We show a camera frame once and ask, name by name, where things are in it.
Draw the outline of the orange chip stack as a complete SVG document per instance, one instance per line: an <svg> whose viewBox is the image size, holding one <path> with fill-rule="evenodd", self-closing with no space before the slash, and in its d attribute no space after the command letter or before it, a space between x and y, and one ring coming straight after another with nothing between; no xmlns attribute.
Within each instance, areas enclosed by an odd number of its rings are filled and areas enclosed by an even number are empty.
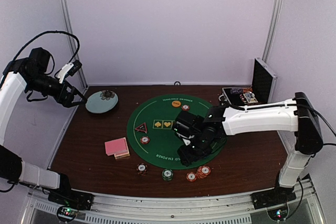
<svg viewBox="0 0 336 224"><path fill-rule="evenodd" d="M203 179L206 178L211 173L209 166L202 165L197 169L197 178Z"/></svg>

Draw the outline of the red chips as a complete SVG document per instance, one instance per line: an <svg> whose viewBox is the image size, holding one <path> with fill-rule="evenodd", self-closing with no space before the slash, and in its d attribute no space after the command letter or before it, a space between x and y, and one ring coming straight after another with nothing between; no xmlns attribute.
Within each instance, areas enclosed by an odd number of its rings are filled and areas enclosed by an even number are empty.
<svg viewBox="0 0 336 224"><path fill-rule="evenodd" d="M181 108L182 108L183 111L188 111L190 109L190 106L185 104Z"/></svg>
<svg viewBox="0 0 336 224"><path fill-rule="evenodd" d="M197 175L194 172L189 172L189 173L186 174L186 179L189 182L194 182L194 181L197 180Z"/></svg>
<svg viewBox="0 0 336 224"><path fill-rule="evenodd" d="M140 143L141 144L148 144L150 142L150 138L148 136L142 136L140 138Z"/></svg>

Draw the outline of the orange big blind button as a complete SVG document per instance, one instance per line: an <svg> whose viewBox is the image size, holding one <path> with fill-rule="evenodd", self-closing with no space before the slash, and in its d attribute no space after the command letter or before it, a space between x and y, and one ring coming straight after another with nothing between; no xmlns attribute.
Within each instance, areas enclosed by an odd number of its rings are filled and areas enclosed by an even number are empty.
<svg viewBox="0 0 336 224"><path fill-rule="evenodd" d="M178 108L178 107L181 106L181 102L178 101L178 100L175 100L175 101L172 102L172 106L175 107L175 108Z"/></svg>

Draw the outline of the triangular black red dealer button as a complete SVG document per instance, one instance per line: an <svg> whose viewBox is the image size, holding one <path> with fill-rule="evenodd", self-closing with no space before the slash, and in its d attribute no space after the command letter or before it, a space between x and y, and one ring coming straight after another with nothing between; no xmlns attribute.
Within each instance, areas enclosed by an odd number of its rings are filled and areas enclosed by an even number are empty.
<svg viewBox="0 0 336 224"><path fill-rule="evenodd" d="M148 133L148 127L147 124L144 122L142 124L140 124L139 126L135 127L134 130L136 132L142 132L142 133Z"/></svg>

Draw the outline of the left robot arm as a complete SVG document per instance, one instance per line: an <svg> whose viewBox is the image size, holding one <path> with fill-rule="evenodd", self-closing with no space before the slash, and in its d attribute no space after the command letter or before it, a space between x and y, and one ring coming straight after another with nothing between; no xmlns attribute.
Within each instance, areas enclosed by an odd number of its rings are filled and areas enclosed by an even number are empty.
<svg viewBox="0 0 336 224"><path fill-rule="evenodd" d="M31 50L27 58L11 61L1 78L1 143L13 109L22 93L41 93L42 100L53 97L65 108L86 104L87 99L66 78L73 76L82 66L79 60L65 64L51 77L47 68L51 53L39 47ZM1 146L1 178L10 184L19 183L55 190L54 194L64 205L71 205L76 197L65 174L52 172L22 160L14 152Z"/></svg>

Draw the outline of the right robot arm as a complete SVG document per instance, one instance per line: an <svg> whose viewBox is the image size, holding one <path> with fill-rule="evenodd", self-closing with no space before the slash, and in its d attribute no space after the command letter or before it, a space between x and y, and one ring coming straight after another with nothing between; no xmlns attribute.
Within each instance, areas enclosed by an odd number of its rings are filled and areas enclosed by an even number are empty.
<svg viewBox="0 0 336 224"><path fill-rule="evenodd" d="M272 203L279 204L289 196L312 155L323 147L318 113L303 92L282 102L237 106L222 103L213 106L205 116L181 111L173 126L183 141L177 150L182 165L190 166L213 153L217 140L248 132L293 132L296 143L279 172L277 186L269 192Z"/></svg>

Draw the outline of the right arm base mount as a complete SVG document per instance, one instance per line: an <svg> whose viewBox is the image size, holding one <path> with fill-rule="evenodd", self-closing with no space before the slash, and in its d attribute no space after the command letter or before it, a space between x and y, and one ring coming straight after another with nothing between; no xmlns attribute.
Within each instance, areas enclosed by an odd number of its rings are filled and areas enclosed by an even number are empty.
<svg viewBox="0 0 336 224"><path fill-rule="evenodd" d="M269 208L295 200L296 194L282 189L271 189L251 194L254 209Z"/></svg>

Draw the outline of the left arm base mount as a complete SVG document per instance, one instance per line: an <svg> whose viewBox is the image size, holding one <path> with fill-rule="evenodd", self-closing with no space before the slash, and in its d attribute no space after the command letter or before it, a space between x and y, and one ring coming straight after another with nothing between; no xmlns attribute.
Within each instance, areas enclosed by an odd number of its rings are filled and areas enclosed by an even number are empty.
<svg viewBox="0 0 336 224"><path fill-rule="evenodd" d="M94 195L71 190L69 194L58 190L49 190L48 200L59 205L70 207L77 210L90 210Z"/></svg>

